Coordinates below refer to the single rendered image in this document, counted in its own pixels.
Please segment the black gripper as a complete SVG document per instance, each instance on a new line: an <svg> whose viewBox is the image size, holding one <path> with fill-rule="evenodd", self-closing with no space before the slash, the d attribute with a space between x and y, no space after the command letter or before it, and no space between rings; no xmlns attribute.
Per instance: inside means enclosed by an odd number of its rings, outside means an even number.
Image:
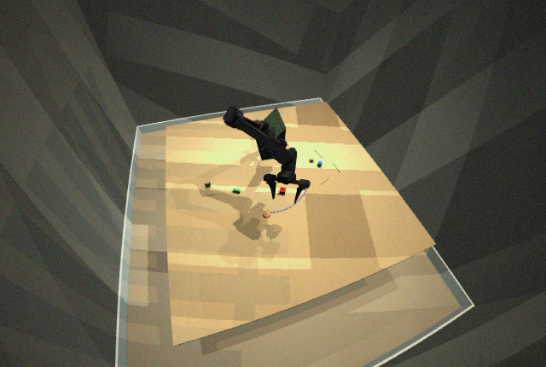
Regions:
<svg viewBox="0 0 546 367"><path fill-rule="evenodd" d="M284 164L283 165L282 164L281 165L281 171L282 171L282 169L285 169L285 168L287 168L286 170L288 170L288 171L291 171L291 169L294 169L294 173L295 173L296 165L290 165L290 164ZM272 199L274 200L275 195L276 195L276 182L275 181L277 181L277 176L274 175L274 174L265 174L263 181L265 181L270 186ZM303 190L305 190L305 189L310 188L311 182L310 182L310 180L300 179L300 180L296 180L294 183L290 182L290 184L297 184L299 186L297 188L297 192L296 192L296 196L295 196L295 200L294 200L294 204L295 204L296 201L298 200L299 195L301 194L301 192Z"/></svg>

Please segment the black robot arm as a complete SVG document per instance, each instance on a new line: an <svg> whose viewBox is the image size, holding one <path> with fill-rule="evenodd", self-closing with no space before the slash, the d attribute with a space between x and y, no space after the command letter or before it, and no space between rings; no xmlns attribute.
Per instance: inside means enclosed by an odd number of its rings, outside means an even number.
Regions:
<svg viewBox="0 0 546 367"><path fill-rule="evenodd" d="M247 135L254 138L258 142L264 145L265 150L277 160L280 164L296 165L297 150L295 148L285 149L287 142L282 138L276 138L275 128L269 127L269 123L265 120L251 120L243 116L243 112L237 107L229 107L225 116L223 117L224 123L232 128L244 131ZM288 185L290 182L296 181L296 174L294 169L288 171L282 169L277 174L277 182Z"/></svg>

